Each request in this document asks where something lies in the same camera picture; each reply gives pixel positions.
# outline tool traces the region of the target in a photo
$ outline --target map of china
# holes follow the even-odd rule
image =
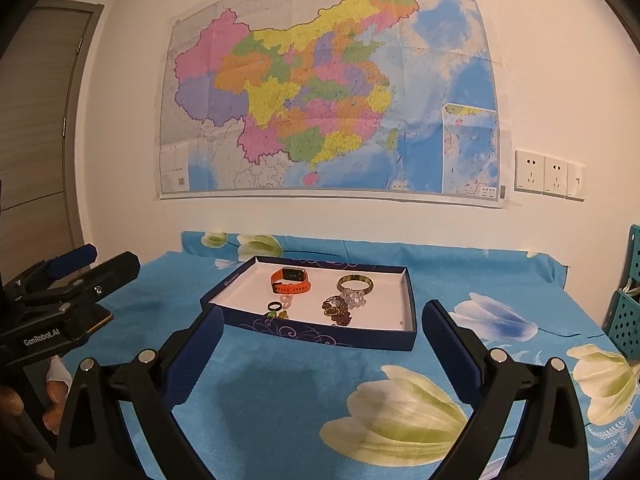
[[[215,126],[243,120],[238,145],[248,161],[285,152],[313,171],[369,140],[392,103],[388,78],[370,60],[382,43],[356,37],[416,11],[417,0],[343,0],[309,23],[250,30],[227,9],[175,59],[175,101]]]

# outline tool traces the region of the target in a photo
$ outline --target shallow box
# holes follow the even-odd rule
[[[279,301],[271,287],[271,275],[282,267],[306,270],[311,289],[295,294],[287,309],[289,319],[268,319],[267,305]],[[351,310],[348,326],[332,325],[322,303],[339,295],[338,280],[347,274],[362,274],[373,281],[366,304]],[[345,286],[358,288],[363,282]],[[314,343],[410,351],[416,336],[414,294],[406,267],[312,262],[254,256],[200,299],[201,305],[222,308],[225,324],[255,332]]]

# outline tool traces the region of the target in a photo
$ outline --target door frame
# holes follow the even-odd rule
[[[76,124],[78,120],[78,101],[82,76],[86,68],[86,59],[89,48],[94,38],[95,29],[104,9],[101,4],[88,4],[75,0],[40,0],[34,9],[59,9],[75,12],[87,12],[90,14],[81,43],[79,44],[76,62],[74,63],[71,82],[66,95],[64,138],[62,142],[62,174],[65,187],[66,217],[69,225],[69,234],[74,248],[84,245],[82,224],[78,209],[78,190],[76,187]]]

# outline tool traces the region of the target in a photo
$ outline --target white electrical outlet panel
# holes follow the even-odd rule
[[[586,196],[585,167],[569,162],[567,164],[566,197],[584,201]]]
[[[545,157],[545,194],[566,196],[567,163],[557,158]]]
[[[542,193],[545,185],[545,157],[516,150],[516,191]]]

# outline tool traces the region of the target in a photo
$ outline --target dark blue box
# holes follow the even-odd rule
[[[277,264],[278,266],[287,267],[303,267],[307,269],[344,270],[348,274],[357,274],[359,272],[376,272],[395,275],[403,274],[404,280],[402,280],[402,286],[406,289],[403,293],[406,301],[408,302],[407,307],[410,310],[409,318],[411,326],[407,326],[404,330],[380,330],[371,328],[350,328],[349,326],[331,326],[328,324],[297,321],[294,319],[267,319],[264,314],[255,314],[253,312],[232,308],[223,304],[213,303],[211,301],[220,295],[236,279],[238,279],[239,276],[251,269],[256,263]],[[255,332],[267,333],[279,337],[287,337],[290,339],[309,341],[313,343],[350,346],[355,348],[371,348],[376,350],[411,351],[414,347],[415,336],[417,333],[414,294],[411,288],[409,272],[406,267],[316,262],[308,260],[292,260],[288,258],[272,258],[270,256],[254,256],[251,260],[242,264],[222,282],[217,284],[207,294],[200,298],[200,304],[202,306],[205,306],[210,302],[216,304],[222,309],[225,316],[225,324],[247,330],[253,330]]]

